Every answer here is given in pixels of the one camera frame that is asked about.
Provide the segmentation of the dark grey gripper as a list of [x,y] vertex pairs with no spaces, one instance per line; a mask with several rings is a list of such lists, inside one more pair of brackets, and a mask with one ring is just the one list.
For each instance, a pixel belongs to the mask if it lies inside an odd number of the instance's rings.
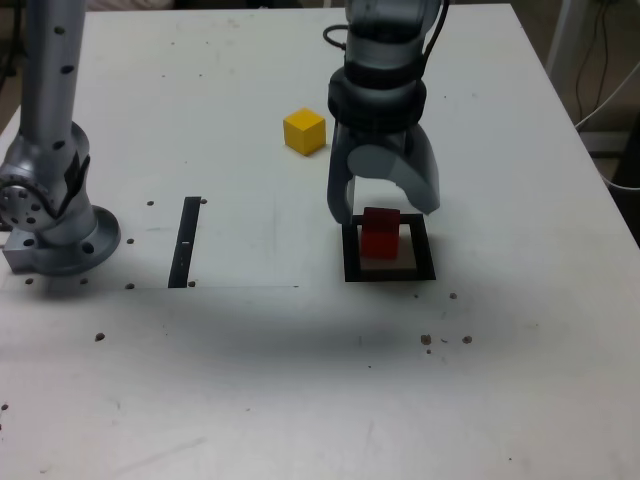
[[[350,144],[358,147],[352,150]],[[424,215],[440,207],[438,167],[431,143],[420,126],[381,134],[337,124],[329,162],[327,204],[341,225],[352,223],[354,176],[393,182]]]

